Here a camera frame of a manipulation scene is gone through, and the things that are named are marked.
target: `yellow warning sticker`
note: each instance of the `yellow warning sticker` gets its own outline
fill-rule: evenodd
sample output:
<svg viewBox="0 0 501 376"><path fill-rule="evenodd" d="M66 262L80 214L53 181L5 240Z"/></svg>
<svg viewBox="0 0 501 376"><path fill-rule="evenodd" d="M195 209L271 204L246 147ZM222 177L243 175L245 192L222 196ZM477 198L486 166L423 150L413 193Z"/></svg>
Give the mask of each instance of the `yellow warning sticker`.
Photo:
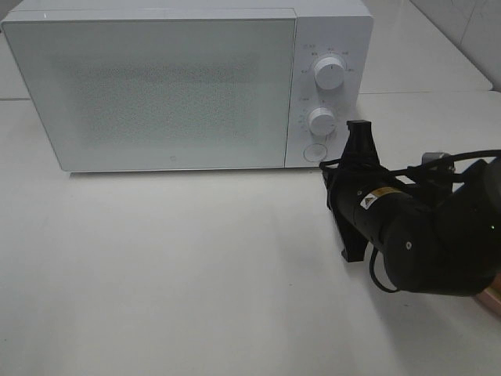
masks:
<svg viewBox="0 0 501 376"><path fill-rule="evenodd" d="M378 188L376 190L373 190L372 192L368 193L362 201L360 201L360 206L362 206L364 209L370 208L374 202L377 201L378 198L385 196L390 193L400 193L401 190L397 190L396 188L393 188L392 186L383 186L381 188Z"/></svg>

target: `control panel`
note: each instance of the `control panel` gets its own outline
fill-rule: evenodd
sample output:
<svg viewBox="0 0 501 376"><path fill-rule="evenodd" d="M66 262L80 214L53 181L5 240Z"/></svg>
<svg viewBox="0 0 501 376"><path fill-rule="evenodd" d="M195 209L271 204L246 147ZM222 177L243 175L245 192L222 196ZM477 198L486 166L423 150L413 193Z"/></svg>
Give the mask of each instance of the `control panel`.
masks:
<svg viewBox="0 0 501 376"><path fill-rule="evenodd" d="M341 156L372 26L370 16L297 18L286 167Z"/></svg>

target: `white table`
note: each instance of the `white table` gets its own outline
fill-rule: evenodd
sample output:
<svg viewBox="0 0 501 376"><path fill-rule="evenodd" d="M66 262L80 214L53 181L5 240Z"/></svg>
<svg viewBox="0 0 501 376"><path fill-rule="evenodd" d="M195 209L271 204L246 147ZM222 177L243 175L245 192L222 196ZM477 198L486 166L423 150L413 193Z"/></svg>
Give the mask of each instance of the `white table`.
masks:
<svg viewBox="0 0 501 376"><path fill-rule="evenodd" d="M381 160L501 145L501 95L361 95ZM0 102L0 374L499 374L472 298L347 265L316 170L68 175Z"/></svg>
<svg viewBox="0 0 501 376"><path fill-rule="evenodd" d="M490 90L492 84L409 0L364 0L374 15L360 92ZM28 98L0 34L0 99Z"/></svg>

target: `white knob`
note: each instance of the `white knob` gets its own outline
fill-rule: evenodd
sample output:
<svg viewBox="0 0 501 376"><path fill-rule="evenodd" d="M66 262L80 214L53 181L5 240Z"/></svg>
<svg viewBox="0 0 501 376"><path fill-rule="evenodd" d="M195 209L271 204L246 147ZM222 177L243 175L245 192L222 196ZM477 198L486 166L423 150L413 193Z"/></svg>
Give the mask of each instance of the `white knob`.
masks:
<svg viewBox="0 0 501 376"><path fill-rule="evenodd" d="M339 56L328 56L320 59L313 70L316 84L324 90L332 90L344 81L346 64Z"/></svg>
<svg viewBox="0 0 501 376"><path fill-rule="evenodd" d="M315 108L308 115L308 127L317 136L327 136L336 128L334 114L325 107Z"/></svg>

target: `microwave oven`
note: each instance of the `microwave oven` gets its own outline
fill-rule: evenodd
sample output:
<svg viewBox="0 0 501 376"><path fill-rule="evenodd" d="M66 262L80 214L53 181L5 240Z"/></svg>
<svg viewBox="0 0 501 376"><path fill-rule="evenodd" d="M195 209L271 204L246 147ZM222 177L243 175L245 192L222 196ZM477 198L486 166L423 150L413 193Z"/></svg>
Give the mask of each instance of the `microwave oven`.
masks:
<svg viewBox="0 0 501 376"><path fill-rule="evenodd" d="M339 157L372 26L359 0L25 0L2 21L69 172Z"/></svg>

